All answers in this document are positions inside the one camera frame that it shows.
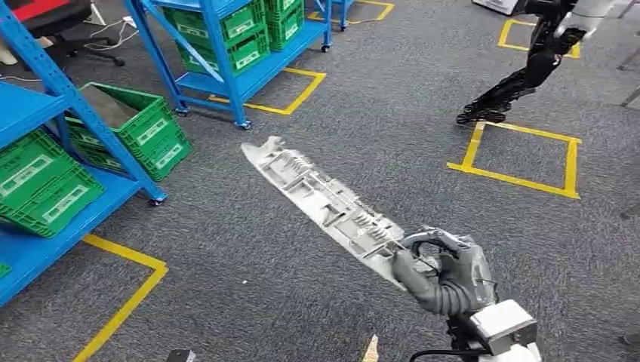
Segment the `caster wheel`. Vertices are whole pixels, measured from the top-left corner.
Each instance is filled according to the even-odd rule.
[[[250,130],[251,129],[251,121],[247,121],[247,123],[243,124],[242,126],[238,126],[240,127],[241,130]]]
[[[151,199],[151,200],[149,200],[147,202],[149,202],[150,206],[156,207],[156,206],[162,205],[165,202],[165,200],[154,200],[154,199]]]
[[[174,109],[174,112],[176,112],[176,114],[180,117],[186,117],[187,113],[189,113],[189,110],[176,108]]]

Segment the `yellow tape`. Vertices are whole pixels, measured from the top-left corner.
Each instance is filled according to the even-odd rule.
[[[304,102],[307,98],[309,98],[309,95],[311,95],[311,93],[315,91],[315,89],[320,85],[322,80],[325,79],[325,77],[327,76],[327,73],[312,72],[310,70],[304,70],[304,69],[284,68],[283,70],[289,73],[313,77],[313,80],[311,80],[311,83],[309,83],[309,85],[306,86],[303,92],[298,97],[296,97],[296,99],[293,100],[293,102],[291,102],[291,104],[289,104],[285,109],[274,108],[269,106],[261,106],[261,105],[252,104],[252,103],[245,103],[243,104],[243,106],[251,109],[259,109],[261,111],[276,113],[279,115],[290,115],[302,104],[302,102]],[[213,100],[214,102],[222,102],[222,103],[229,102],[227,98],[216,97],[213,94],[209,96],[209,100]]]
[[[464,159],[462,161],[462,165],[464,165],[464,167],[473,166],[475,154],[478,152],[478,146],[480,146],[480,140],[482,138],[482,132],[484,131],[484,129],[484,122],[477,122],[475,124],[475,130],[473,130],[471,141],[469,142],[469,147],[467,147],[466,154],[464,155]]]
[[[75,356],[73,362],[85,362],[89,357],[95,354],[105,342],[113,335],[113,333],[125,322],[131,315],[131,312],[146,298],[151,290],[160,282],[167,274],[165,262],[152,258],[151,256],[139,253],[135,250],[123,247],[111,241],[99,238],[95,235],[87,235],[83,239],[87,244],[98,247],[102,250],[114,253],[125,259],[138,262],[144,266],[154,269],[153,273],[146,279],[133,296],[111,317],[96,336]]]
[[[509,30],[511,29],[511,25],[525,25],[525,26],[536,26],[536,23],[529,23],[526,21],[520,21],[515,19],[508,19],[504,22],[504,26],[502,31],[500,32],[500,37],[498,38],[498,46],[502,48],[516,49],[517,51],[529,51],[528,47],[522,47],[520,45],[511,45],[506,43],[506,37],[509,34]],[[580,58],[580,44],[576,44],[571,48],[571,51],[565,55],[567,58]]]
[[[531,188],[531,189],[545,191],[545,192],[549,192],[549,193],[552,193],[552,194],[565,196],[565,197],[568,197],[568,198],[576,198],[576,199],[580,198],[580,196],[578,196],[578,194],[575,193],[575,192],[570,192],[570,191],[567,191],[565,189],[559,189],[557,187],[544,185],[542,183],[535,183],[535,182],[529,181],[527,179],[519,179],[517,177],[507,176],[507,175],[503,175],[501,173],[495,173],[495,172],[491,172],[491,171],[480,170],[479,168],[475,168],[475,167],[464,167],[461,164],[447,163],[447,166],[449,168],[453,169],[453,170],[458,170],[458,171],[462,171],[462,172],[466,172],[466,173],[473,173],[475,175],[490,177],[492,179],[499,179],[500,181],[505,181],[505,182],[508,182],[508,183],[513,183],[515,185],[525,186],[525,187],[528,187],[528,188]]]
[[[387,15],[389,15],[391,10],[393,10],[393,8],[395,7],[395,4],[392,4],[390,2],[373,2],[373,1],[370,1],[370,0],[355,0],[355,2],[360,2],[362,4],[369,4],[369,5],[376,5],[376,6],[384,6],[384,9],[374,19],[357,20],[357,21],[347,20],[346,23],[349,24],[349,25],[355,25],[355,24],[360,24],[360,23],[368,23],[368,22],[371,22],[371,21],[381,21]],[[312,12],[306,18],[309,19],[309,20],[319,20],[319,21],[324,20],[324,17],[321,17],[320,13],[318,11]],[[336,19],[331,19],[331,22],[332,23],[339,23],[340,21],[336,20]]]
[[[535,183],[533,181],[529,181],[526,179],[519,179],[517,177],[503,175],[501,173],[481,170],[479,168],[473,167],[475,155],[478,152],[478,147],[480,146],[480,142],[482,141],[482,134],[484,132],[486,124],[567,142],[568,150],[567,150],[567,161],[566,161],[567,163],[565,165],[565,187],[563,189],[560,189],[558,187],[548,186],[542,183]],[[451,162],[448,162],[447,167],[453,170],[458,170],[466,173],[473,173],[475,175],[490,177],[492,179],[498,179],[500,181],[504,181],[507,183],[513,183],[516,185],[529,187],[531,189],[550,192],[552,194],[565,196],[567,198],[579,199],[580,196],[576,192],[577,145],[579,143],[582,143],[582,141],[578,138],[564,136],[557,133],[551,133],[545,130],[535,130],[533,128],[521,127],[521,126],[516,126],[514,124],[506,124],[506,123],[495,124],[495,123],[487,123],[487,122],[477,122],[475,124],[475,129],[473,130],[473,133],[471,135],[471,140],[469,141],[469,146],[467,147],[466,154],[464,155],[462,164],[453,164]]]

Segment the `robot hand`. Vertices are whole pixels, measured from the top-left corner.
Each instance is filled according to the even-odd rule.
[[[414,269],[414,255],[420,245],[440,248],[441,270],[437,281],[425,279]],[[471,237],[458,237],[440,229],[425,228],[405,237],[402,244],[411,249],[395,254],[393,273],[418,303],[434,314],[453,315],[479,311],[497,300],[496,283],[482,248]]]
[[[440,248],[437,278],[416,270],[420,246]],[[460,356],[464,362],[541,362],[536,346],[537,322],[513,300],[498,302],[496,283],[482,248],[469,236],[435,228],[405,236],[393,260],[393,274],[420,306],[446,314],[451,351],[422,351],[410,362],[430,354]]]

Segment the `robotic arm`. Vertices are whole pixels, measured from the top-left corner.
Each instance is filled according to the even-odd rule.
[[[541,362],[537,322],[513,300],[498,301],[482,248],[470,236],[424,226],[406,232],[375,212],[340,181],[307,157],[286,149],[280,137],[242,151],[272,185],[323,232],[359,262],[401,290],[430,313],[448,316],[451,351],[422,351],[460,356],[463,362]],[[437,257],[422,255],[425,244]]]
[[[458,124],[502,122],[511,102],[536,91],[560,66],[562,57],[579,41],[587,40],[614,0],[529,0],[525,13],[538,16],[524,68],[504,78],[464,107]]]
[[[421,244],[440,248],[440,272],[427,279],[416,267]],[[460,356],[463,362],[541,362],[536,346],[537,322],[513,300],[498,302],[482,248],[469,236],[451,235],[434,228],[407,235],[410,251],[399,250],[393,274],[418,304],[433,314],[448,315],[450,351],[414,354]]]

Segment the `gray carpet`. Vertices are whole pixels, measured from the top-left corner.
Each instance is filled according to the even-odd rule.
[[[118,2],[99,6],[109,21],[123,14]],[[545,361],[640,360],[617,341],[640,328],[640,225],[618,216],[640,201],[640,112],[617,106],[638,85],[640,60],[615,69],[638,46],[640,10],[605,21],[579,60],[565,60],[508,116],[581,138],[581,200],[446,168],[471,134],[453,122],[460,107],[525,61],[496,46],[504,20],[467,0],[399,2],[383,22],[334,33],[328,54],[309,50],[294,62],[328,76],[293,115],[249,109],[248,132],[199,112],[180,118],[194,151],[162,182],[167,203],[135,198],[95,230],[169,272],[91,360],[160,361],[193,348],[203,362],[359,362],[374,333],[382,362],[447,346],[442,318],[360,266],[246,162],[240,142],[273,134],[401,224],[473,234],[502,297],[540,321]],[[115,53],[125,68],[81,57],[69,74],[163,92],[138,38]],[[256,103],[286,104],[308,81],[286,77]],[[564,147],[492,127],[476,165],[561,186]],[[0,358],[70,360],[148,273],[78,245],[0,309]]]

